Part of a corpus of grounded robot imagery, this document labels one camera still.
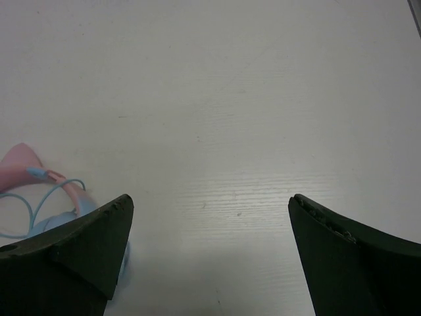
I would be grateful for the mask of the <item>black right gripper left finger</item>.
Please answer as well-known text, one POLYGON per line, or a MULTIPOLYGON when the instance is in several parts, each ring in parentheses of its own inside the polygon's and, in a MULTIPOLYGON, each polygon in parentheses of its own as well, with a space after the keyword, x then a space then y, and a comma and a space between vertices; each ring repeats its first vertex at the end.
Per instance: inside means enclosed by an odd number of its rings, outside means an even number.
POLYGON ((1 247, 2 315, 103 315, 134 214, 123 194, 91 213, 1 247))

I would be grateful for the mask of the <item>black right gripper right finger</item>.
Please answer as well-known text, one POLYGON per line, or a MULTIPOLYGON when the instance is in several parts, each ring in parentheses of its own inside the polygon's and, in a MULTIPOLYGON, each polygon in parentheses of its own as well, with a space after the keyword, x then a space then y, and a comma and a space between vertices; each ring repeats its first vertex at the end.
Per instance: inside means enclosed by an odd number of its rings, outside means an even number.
POLYGON ((288 211, 316 315, 420 314, 420 244, 301 194, 288 211))

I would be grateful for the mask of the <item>pink blue cat-ear headphones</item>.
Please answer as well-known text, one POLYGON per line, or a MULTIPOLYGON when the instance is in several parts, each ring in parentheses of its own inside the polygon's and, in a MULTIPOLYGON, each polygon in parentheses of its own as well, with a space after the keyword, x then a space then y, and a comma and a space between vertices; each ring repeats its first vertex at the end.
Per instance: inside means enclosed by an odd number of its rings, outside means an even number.
POLYGON ((45 167, 35 151, 25 143, 13 146, 1 160, 1 199, 19 201, 28 215, 27 227, 23 232, 1 231, 1 237, 9 240, 23 240, 37 236, 88 215, 98 208, 96 202, 89 196, 84 181, 79 178, 67 178, 45 167), (24 188, 34 186, 47 188, 37 203, 21 195, 24 188), (65 208, 40 220, 39 214, 42 208, 58 191, 68 198, 71 208, 65 208))

